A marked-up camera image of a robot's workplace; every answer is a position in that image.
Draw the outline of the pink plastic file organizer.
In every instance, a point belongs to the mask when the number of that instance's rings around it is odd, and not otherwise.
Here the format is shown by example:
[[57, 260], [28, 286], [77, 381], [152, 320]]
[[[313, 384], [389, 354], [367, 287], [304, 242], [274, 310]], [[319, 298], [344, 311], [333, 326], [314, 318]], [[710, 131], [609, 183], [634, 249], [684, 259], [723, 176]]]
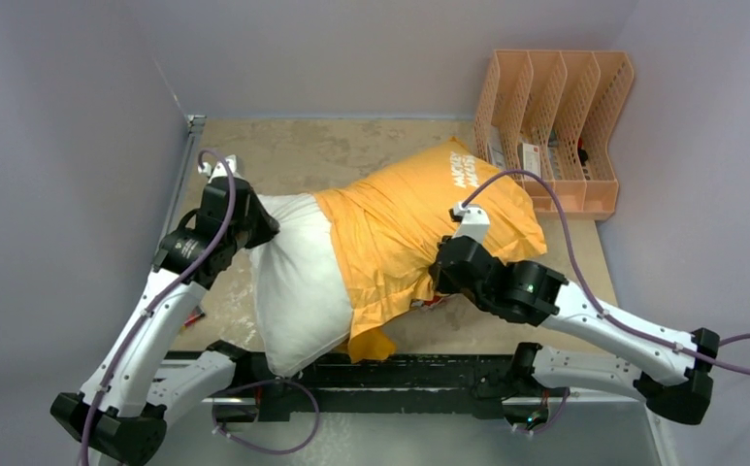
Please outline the pink plastic file organizer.
[[635, 79], [620, 50], [494, 50], [473, 121], [473, 151], [488, 162], [491, 126], [500, 129], [508, 168], [522, 169], [518, 145], [539, 146], [541, 178], [518, 178], [537, 211], [570, 218], [613, 216], [619, 182], [610, 137]]

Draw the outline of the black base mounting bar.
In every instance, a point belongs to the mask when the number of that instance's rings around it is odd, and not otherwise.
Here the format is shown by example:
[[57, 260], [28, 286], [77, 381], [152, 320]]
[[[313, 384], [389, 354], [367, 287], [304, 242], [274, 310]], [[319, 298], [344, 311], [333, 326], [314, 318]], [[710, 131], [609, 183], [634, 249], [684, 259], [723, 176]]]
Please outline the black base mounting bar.
[[[510, 354], [398, 354], [353, 364], [341, 353], [319, 357], [276, 383], [262, 352], [243, 351], [225, 387], [209, 396], [217, 418], [232, 421], [237, 408], [257, 410], [262, 422], [294, 414], [467, 415], [511, 424], [545, 423], [564, 400], [564, 388], [518, 378]], [[255, 387], [260, 381], [270, 383]]]

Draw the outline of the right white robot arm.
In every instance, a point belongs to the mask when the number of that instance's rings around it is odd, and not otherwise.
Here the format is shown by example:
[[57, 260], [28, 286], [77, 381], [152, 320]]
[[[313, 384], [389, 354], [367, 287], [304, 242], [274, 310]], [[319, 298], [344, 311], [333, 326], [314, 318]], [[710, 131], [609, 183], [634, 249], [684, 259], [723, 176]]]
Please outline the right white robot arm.
[[444, 239], [430, 268], [435, 291], [462, 294], [506, 322], [567, 334], [599, 354], [517, 346], [507, 370], [522, 395], [538, 388], [587, 388], [629, 397], [657, 416], [699, 425], [711, 404], [718, 335], [667, 329], [587, 296], [582, 286], [535, 261], [503, 262], [469, 237]]

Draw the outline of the white paper packet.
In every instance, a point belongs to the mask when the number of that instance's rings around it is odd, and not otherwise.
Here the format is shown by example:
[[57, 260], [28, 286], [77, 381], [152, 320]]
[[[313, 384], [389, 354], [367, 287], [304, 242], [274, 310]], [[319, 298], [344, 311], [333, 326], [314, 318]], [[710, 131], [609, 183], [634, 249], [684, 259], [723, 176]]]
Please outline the white paper packet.
[[491, 126], [489, 129], [487, 153], [489, 160], [495, 167], [502, 171], [508, 169], [500, 129], [497, 126]]

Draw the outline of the white label box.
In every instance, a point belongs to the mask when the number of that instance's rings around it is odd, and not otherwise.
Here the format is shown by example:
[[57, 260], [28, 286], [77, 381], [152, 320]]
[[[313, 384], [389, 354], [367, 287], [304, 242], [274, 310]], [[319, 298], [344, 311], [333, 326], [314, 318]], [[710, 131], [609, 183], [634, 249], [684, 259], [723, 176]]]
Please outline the white label box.
[[521, 142], [518, 145], [518, 156], [520, 158], [520, 166], [523, 170], [531, 172], [536, 177], [541, 176], [541, 164], [540, 164], [540, 150], [539, 146]]

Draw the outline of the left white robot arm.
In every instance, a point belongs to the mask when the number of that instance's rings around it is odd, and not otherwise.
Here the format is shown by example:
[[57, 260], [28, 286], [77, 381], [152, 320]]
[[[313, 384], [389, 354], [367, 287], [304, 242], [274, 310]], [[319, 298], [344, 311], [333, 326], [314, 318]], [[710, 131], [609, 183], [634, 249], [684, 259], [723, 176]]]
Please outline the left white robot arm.
[[76, 393], [61, 392], [50, 413], [78, 442], [80, 465], [145, 465], [169, 427], [221, 389], [239, 397], [252, 371], [229, 352], [208, 350], [179, 375], [153, 378], [186, 319], [239, 250], [270, 242], [277, 222], [253, 187], [213, 175], [198, 208], [160, 242], [138, 305], [113, 348]]

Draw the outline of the marker pen pack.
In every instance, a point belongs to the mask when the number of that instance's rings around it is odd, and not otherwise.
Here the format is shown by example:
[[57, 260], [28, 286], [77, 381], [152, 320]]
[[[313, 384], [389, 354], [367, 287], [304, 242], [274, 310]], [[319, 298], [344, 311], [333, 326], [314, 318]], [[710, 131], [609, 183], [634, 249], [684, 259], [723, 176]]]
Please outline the marker pen pack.
[[183, 322], [181, 331], [185, 331], [186, 329], [192, 327], [193, 325], [204, 319], [206, 316], [207, 313], [201, 306], [195, 306]]

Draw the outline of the orange cartoon pillowcase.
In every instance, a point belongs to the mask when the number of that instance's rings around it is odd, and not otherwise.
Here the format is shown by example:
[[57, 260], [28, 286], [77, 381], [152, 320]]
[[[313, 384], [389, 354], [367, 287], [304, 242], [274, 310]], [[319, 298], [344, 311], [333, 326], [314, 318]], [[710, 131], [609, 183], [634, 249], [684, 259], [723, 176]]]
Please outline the orange cartoon pillowcase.
[[456, 229], [450, 209], [499, 172], [451, 139], [345, 187], [315, 192], [351, 305], [344, 350], [352, 361], [395, 353], [382, 326], [435, 297], [428, 269], [440, 240]]

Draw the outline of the white pillow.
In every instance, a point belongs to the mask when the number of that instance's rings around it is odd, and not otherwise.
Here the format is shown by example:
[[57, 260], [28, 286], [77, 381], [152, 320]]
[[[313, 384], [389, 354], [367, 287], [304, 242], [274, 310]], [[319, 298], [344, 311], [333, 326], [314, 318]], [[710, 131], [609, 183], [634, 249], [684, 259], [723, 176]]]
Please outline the white pillow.
[[347, 340], [352, 307], [314, 196], [259, 199], [279, 231], [249, 251], [256, 322], [271, 372], [291, 377]]

